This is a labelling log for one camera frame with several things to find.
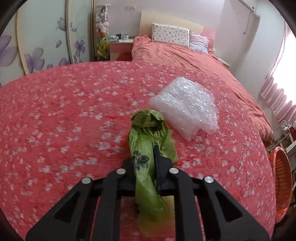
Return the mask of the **beige pink headboard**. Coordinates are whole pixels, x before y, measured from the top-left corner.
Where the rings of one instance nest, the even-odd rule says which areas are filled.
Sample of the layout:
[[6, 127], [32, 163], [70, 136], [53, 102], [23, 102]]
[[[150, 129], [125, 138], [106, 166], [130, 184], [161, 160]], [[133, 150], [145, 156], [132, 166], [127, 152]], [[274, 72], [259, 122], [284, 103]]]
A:
[[208, 29], [203, 25], [191, 22], [189, 20], [160, 13], [159, 11], [150, 11], [147, 9], [142, 11], [138, 35], [147, 35], [151, 37], [153, 23], [186, 28], [203, 37], [208, 37], [210, 39], [208, 48], [213, 49], [216, 34], [215, 30]]

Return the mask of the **left pink nightstand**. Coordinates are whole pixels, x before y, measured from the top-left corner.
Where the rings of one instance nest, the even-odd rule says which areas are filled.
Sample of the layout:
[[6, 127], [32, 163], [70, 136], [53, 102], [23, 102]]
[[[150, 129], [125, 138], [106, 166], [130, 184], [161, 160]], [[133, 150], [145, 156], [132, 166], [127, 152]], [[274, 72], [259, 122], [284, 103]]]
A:
[[111, 61], [132, 61], [133, 39], [110, 42]]

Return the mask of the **red floral tablecloth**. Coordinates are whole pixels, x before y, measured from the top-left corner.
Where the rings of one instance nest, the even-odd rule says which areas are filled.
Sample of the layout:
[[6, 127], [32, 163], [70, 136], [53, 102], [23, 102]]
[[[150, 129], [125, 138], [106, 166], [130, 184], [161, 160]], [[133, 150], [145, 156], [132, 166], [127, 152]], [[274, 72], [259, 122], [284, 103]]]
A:
[[1, 88], [1, 210], [13, 229], [29, 229], [81, 178], [104, 177], [129, 156], [131, 117], [177, 77], [211, 91], [219, 128], [186, 141], [175, 130], [176, 166], [214, 177], [273, 233], [273, 172], [251, 120], [223, 76], [145, 62], [89, 62], [42, 70]]

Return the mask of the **white wall air conditioner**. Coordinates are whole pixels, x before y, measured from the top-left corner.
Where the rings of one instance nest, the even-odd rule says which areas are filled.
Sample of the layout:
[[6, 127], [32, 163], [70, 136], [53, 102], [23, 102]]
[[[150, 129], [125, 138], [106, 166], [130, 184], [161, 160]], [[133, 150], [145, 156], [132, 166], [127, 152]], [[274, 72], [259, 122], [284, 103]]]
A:
[[256, 14], [258, 1], [257, 0], [239, 0], [251, 13]]

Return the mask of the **green plastic bag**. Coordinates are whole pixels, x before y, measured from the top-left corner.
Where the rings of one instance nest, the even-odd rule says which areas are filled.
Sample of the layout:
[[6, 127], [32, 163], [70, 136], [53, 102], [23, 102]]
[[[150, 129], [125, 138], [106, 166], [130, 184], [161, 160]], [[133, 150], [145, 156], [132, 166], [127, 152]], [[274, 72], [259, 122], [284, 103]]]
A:
[[154, 180], [155, 146], [173, 163], [178, 160], [175, 142], [163, 115], [152, 109], [135, 113], [128, 142], [136, 178], [138, 227], [146, 237], [170, 237], [175, 233], [174, 198], [160, 197]]

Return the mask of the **floral white pillow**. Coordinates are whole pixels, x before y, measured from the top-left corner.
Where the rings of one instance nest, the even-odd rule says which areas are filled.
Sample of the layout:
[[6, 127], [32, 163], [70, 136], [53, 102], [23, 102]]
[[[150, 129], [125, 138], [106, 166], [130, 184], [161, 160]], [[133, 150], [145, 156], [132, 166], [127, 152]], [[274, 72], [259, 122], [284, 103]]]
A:
[[153, 23], [152, 41], [189, 48], [190, 30], [176, 26]]

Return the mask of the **clear bubble wrap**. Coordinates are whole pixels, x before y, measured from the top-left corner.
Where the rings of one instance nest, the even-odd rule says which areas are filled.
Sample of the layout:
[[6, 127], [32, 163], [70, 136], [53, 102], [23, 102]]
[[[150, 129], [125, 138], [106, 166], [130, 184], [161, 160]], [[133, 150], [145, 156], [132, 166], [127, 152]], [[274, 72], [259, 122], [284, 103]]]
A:
[[202, 85], [177, 77], [149, 105], [162, 113], [181, 136], [190, 141], [199, 130], [214, 133], [218, 130], [219, 111], [213, 94]]

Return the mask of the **red plastic laundry basket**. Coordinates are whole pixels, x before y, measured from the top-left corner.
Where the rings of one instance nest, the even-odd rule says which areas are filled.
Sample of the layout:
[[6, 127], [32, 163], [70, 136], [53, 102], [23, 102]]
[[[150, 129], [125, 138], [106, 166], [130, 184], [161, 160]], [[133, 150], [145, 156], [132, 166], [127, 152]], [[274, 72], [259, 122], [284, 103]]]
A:
[[293, 188], [292, 171], [288, 156], [282, 147], [273, 149], [268, 157], [275, 181], [275, 222], [279, 223], [283, 220], [290, 206]]

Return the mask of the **pink window curtain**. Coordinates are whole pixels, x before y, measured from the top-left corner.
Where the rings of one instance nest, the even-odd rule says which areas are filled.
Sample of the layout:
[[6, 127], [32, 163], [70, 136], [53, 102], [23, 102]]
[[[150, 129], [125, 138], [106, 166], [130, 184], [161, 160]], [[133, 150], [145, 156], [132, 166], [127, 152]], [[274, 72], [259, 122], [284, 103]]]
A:
[[280, 51], [259, 91], [279, 122], [295, 122], [295, 65], [295, 35], [285, 23]]

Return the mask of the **right pink nightstand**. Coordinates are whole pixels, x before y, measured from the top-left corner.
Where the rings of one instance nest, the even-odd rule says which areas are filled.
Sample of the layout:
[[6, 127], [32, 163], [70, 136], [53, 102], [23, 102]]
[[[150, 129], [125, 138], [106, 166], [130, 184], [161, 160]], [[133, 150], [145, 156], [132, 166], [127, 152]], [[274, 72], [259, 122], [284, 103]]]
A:
[[229, 69], [229, 67], [230, 67], [230, 65], [225, 61], [225, 60], [223, 60], [222, 58], [220, 58], [220, 57], [218, 57], [217, 58], [226, 68], [228, 68]]

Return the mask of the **pink nightstand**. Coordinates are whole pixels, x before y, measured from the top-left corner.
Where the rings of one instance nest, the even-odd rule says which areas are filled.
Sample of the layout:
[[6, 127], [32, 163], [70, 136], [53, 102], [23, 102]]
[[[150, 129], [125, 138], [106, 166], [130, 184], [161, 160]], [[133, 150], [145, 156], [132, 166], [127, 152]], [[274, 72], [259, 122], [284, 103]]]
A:
[[226, 68], [228, 68], [229, 69], [229, 67], [230, 67], [230, 65], [225, 61], [225, 60], [223, 60], [222, 58], [220, 58], [220, 57], [218, 57], [217, 58]]
[[110, 42], [111, 61], [132, 61], [133, 39]]

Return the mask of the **bed with salmon duvet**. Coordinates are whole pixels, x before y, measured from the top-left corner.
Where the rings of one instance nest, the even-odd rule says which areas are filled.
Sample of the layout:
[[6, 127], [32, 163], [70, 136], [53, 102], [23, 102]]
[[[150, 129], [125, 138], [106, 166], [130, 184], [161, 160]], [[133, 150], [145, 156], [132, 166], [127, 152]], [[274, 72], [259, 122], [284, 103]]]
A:
[[183, 46], [158, 43], [152, 41], [149, 36], [142, 36], [135, 37], [133, 41], [132, 60], [201, 71], [220, 78], [239, 99], [258, 130], [261, 139], [269, 144], [272, 142], [273, 130], [265, 112], [214, 54], [207, 55]]

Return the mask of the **hanging plush toy organizer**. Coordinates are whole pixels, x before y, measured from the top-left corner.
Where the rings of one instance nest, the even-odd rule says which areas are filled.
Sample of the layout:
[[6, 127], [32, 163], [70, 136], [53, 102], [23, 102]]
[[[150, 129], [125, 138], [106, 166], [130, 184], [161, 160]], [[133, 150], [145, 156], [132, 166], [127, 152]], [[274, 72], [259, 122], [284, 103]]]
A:
[[96, 8], [95, 15], [95, 46], [98, 61], [109, 60], [109, 20], [108, 5]]

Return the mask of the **pink striped pillow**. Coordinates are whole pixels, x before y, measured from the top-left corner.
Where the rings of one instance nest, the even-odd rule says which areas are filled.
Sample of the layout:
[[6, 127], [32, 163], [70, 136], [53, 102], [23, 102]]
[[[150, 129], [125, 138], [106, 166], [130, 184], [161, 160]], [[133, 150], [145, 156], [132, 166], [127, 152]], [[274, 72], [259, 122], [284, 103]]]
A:
[[208, 54], [208, 45], [210, 39], [199, 34], [190, 32], [189, 48], [204, 54]]

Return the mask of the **sliding wardrobe with flowers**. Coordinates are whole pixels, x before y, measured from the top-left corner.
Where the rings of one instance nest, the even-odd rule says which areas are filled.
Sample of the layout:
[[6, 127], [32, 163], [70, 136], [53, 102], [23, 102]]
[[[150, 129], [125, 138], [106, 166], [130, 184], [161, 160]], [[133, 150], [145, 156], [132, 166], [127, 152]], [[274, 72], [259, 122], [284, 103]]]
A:
[[1, 34], [1, 85], [92, 57], [92, 1], [26, 1]]

